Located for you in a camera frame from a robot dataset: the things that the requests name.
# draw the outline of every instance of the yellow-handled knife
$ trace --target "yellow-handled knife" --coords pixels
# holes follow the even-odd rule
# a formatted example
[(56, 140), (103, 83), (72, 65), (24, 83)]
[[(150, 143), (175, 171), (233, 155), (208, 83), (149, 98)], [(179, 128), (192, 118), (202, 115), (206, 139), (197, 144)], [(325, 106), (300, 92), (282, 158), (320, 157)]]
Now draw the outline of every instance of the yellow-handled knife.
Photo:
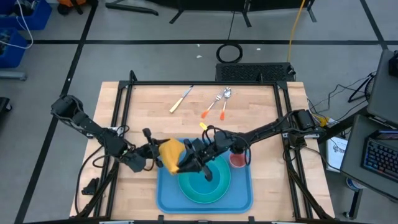
[(170, 113), (173, 113), (175, 111), (175, 109), (177, 109), (177, 107), (180, 105), (180, 103), (182, 102), (182, 100), (188, 95), (188, 93), (191, 91), (191, 89), (193, 88), (193, 85), (189, 87), (189, 89), (187, 89), (184, 94), (181, 96), (181, 98), (174, 104), (174, 106), (170, 109)]

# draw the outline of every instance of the black keyboard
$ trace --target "black keyboard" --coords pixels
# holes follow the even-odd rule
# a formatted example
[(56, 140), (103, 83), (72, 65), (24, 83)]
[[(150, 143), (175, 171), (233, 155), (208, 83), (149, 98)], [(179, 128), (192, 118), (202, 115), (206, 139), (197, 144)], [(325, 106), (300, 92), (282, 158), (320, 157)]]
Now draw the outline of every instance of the black keyboard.
[(365, 169), (398, 182), (397, 149), (383, 146), (373, 139), (368, 139), (364, 150), (362, 166)]

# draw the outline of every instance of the silver spoon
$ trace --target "silver spoon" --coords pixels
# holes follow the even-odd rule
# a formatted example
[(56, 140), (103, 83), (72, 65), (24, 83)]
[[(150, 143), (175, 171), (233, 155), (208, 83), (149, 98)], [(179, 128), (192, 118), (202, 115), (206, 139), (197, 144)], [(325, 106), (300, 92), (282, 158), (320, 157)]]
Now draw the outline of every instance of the silver spoon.
[(221, 112), (220, 120), (224, 120), (225, 118), (225, 106), (226, 106), (226, 100), (231, 97), (231, 88), (227, 87), (224, 90), (224, 97), (225, 97), (225, 102), (224, 102), (224, 107), (223, 107), (223, 112)]

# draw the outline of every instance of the orange handle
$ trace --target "orange handle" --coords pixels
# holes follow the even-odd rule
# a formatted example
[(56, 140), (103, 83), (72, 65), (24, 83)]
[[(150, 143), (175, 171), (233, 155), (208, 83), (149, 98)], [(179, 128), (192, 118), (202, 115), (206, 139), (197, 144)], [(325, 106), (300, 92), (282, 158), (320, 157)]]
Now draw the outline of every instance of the orange handle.
[(202, 118), (205, 118), (206, 115), (207, 115), (207, 113), (209, 113), (209, 109), (205, 110), (205, 112), (203, 112), (203, 113), (201, 114), (201, 117), (202, 117)]
[(221, 112), (220, 120), (224, 121), (224, 118), (225, 118), (225, 114), (224, 114), (224, 110), (223, 110), (223, 112)]

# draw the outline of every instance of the white paper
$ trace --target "white paper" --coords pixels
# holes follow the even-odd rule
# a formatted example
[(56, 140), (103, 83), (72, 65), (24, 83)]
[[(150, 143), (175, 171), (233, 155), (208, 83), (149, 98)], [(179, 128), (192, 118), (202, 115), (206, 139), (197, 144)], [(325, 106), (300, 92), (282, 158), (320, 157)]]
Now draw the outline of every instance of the white paper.
[[(326, 160), (331, 166), (340, 169), (341, 163), (343, 162), (344, 153), (346, 151), (347, 143), (347, 140), (336, 137), (327, 140)], [(330, 167), (328, 164), (326, 165), (326, 170), (340, 172)]]

